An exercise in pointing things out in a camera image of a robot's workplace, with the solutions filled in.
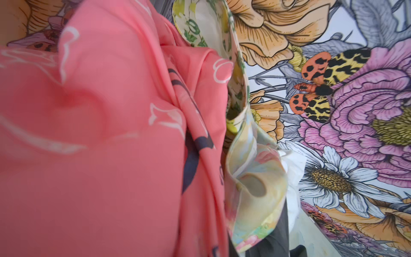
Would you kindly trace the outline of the pink patterned cloth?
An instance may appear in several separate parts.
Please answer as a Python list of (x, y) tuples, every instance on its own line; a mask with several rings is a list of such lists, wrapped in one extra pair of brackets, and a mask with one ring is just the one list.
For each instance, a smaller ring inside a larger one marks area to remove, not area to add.
[(232, 72), (149, 1), (2, 1), (1, 256), (227, 257)]

